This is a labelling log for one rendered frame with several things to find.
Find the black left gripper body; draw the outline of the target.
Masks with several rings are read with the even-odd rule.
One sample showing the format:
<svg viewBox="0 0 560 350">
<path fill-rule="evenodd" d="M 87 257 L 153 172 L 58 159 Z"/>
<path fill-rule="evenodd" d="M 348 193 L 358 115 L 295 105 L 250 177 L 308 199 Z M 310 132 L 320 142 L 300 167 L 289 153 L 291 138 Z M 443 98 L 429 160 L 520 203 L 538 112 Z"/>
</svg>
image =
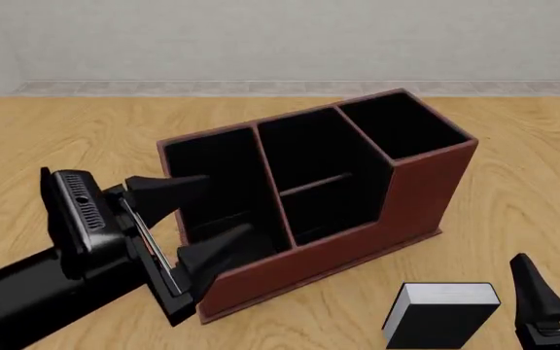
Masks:
<svg viewBox="0 0 560 350">
<path fill-rule="evenodd" d="M 139 266 L 157 304 L 171 326 L 178 326 L 195 314 L 195 302 L 189 280 L 178 276 L 179 269 L 167 258 L 146 224 L 133 209 L 132 195 L 122 185 L 103 191 L 117 224 L 125 235 L 127 252 Z"/>
</svg>

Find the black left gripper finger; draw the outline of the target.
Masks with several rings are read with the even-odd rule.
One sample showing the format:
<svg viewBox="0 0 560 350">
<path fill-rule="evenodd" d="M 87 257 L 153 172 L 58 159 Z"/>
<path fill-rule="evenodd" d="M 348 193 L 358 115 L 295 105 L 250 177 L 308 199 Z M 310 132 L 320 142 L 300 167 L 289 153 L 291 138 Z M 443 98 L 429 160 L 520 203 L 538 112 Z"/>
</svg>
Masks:
<svg viewBox="0 0 560 350">
<path fill-rule="evenodd" d="M 228 269 L 241 241 L 253 231 L 251 224 L 233 227 L 214 238 L 177 249 L 177 284 L 200 303 L 217 277 Z"/>
<path fill-rule="evenodd" d="M 125 180 L 128 203 L 147 228 L 166 216 L 202 197 L 208 190 L 210 177 L 151 178 L 133 176 Z"/>
</svg>

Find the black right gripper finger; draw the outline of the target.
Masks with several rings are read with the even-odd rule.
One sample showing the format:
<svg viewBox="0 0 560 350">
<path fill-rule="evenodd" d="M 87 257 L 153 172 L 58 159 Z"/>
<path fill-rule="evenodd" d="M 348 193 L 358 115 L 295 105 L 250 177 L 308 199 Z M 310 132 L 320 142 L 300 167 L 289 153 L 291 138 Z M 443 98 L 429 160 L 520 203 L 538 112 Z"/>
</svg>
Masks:
<svg viewBox="0 0 560 350">
<path fill-rule="evenodd" d="M 518 253 L 509 265 L 516 296 L 515 326 L 560 329 L 560 297 L 545 282 L 529 256 Z"/>
</svg>

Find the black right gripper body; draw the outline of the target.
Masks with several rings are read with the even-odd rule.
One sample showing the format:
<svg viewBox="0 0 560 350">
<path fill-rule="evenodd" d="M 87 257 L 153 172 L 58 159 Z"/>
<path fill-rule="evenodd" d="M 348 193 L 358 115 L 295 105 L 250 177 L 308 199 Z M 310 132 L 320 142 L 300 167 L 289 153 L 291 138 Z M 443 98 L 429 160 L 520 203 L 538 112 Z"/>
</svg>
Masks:
<svg viewBox="0 0 560 350">
<path fill-rule="evenodd" d="M 523 350 L 560 350 L 560 323 L 516 321 L 515 334 Z"/>
</svg>

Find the black book with white pages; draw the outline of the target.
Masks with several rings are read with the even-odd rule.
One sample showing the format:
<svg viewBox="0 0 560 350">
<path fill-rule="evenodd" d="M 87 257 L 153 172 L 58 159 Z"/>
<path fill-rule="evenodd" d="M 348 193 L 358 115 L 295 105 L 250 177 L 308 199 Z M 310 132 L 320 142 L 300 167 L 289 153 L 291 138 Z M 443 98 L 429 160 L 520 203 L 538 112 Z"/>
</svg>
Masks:
<svg viewBox="0 0 560 350">
<path fill-rule="evenodd" d="M 488 282 L 404 282 L 381 328 L 386 348 L 459 350 L 500 305 Z"/>
</svg>

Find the red-brown desk caddy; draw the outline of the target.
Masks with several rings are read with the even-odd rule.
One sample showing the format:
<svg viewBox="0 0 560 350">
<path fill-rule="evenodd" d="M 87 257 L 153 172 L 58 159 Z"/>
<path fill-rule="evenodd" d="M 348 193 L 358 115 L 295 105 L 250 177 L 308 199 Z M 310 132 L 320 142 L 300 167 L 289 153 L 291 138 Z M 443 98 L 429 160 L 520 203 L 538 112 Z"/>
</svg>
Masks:
<svg viewBox="0 0 560 350">
<path fill-rule="evenodd" d="M 183 244 L 254 228 L 201 323 L 439 234 L 477 145 L 402 88 L 160 140 L 164 174 L 211 179 Z"/>
</svg>

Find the grey plate on black stalk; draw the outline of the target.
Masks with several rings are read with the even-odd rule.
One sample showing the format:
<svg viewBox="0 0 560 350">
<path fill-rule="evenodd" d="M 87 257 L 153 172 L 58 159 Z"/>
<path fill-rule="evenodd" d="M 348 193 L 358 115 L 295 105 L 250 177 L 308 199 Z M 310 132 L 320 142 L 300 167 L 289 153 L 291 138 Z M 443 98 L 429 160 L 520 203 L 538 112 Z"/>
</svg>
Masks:
<svg viewBox="0 0 560 350">
<path fill-rule="evenodd" d="M 48 232 L 68 259 L 88 268 L 125 254 L 124 233 L 102 190 L 88 171 L 40 169 L 40 192 Z"/>
</svg>

